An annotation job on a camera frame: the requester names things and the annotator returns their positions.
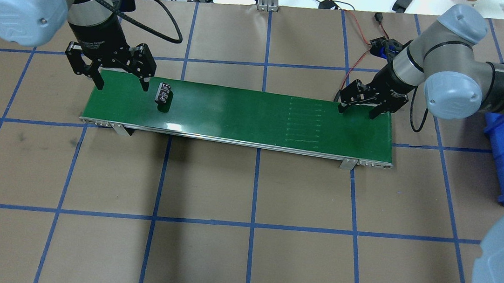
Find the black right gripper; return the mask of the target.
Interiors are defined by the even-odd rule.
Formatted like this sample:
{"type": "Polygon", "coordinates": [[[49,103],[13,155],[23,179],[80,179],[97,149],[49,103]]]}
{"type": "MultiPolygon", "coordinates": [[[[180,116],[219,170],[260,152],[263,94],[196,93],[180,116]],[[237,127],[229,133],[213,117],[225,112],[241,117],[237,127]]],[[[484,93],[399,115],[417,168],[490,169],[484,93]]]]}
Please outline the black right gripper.
{"type": "Polygon", "coordinates": [[[374,105],[369,112],[370,120],[374,120],[384,113],[394,114],[409,102],[409,97],[392,89],[376,86],[374,82],[366,84],[356,79],[338,90],[336,101],[339,103],[339,114],[345,113],[348,107],[354,105],[374,105]]]}

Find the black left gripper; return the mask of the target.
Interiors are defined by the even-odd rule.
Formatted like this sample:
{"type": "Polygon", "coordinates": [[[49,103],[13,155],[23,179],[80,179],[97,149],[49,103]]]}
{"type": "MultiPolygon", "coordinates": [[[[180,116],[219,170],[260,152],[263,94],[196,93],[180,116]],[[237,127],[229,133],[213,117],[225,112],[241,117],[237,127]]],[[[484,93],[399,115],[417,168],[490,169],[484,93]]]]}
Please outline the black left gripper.
{"type": "Polygon", "coordinates": [[[123,69],[134,74],[144,92],[148,92],[150,81],[156,74],[157,63],[147,44],[129,46],[112,40],[98,42],[70,42],[65,55],[73,73],[86,76],[102,90],[104,79],[100,67],[123,69]]]}

